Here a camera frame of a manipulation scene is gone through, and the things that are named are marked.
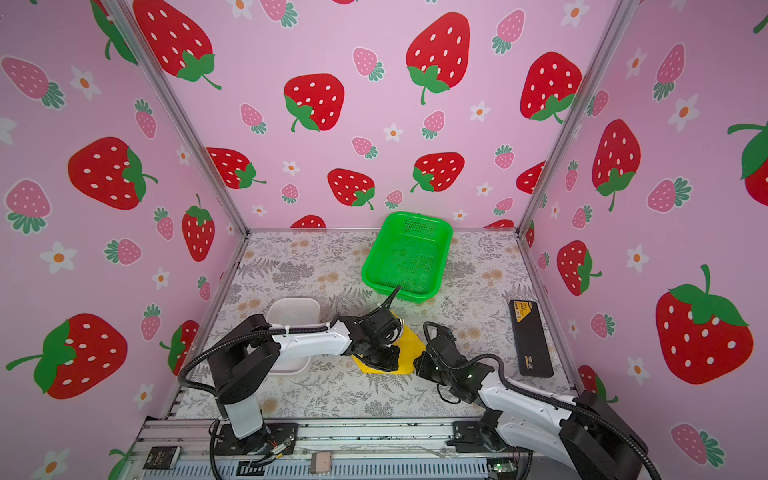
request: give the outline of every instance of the floral patterned surface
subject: floral patterned surface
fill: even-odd
[[[249,315],[266,315],[273,302],[288,296],[317,300],[322,319],[329,319],[336,311],[353,315],[370,311],[384,300],[360,278],[375,239],[375,232],[254,233],[206,348]],[[496,353],[504,359],[512,378],[552,392],[570,392],[546,325],[554,376],[532,379],[518,373],[508,310],[512,299],[536,300],[514,234],[457,231],[438,295],[422,305],[396,300],[392,309],[422,340],[425,320],[442,323],[453,329],[458,348],[467,357]],[[206,363],[192,376],[212,383]],[[478,406],[443,402],[435,384],[415,374],[362,373],[348,356],[316,357],[304,374],[269,377],[258,396],[266,418],[482,413]],[[218,412],[213,397],[189,391],[184,393],[176,415],[180,419],[208,419]]]

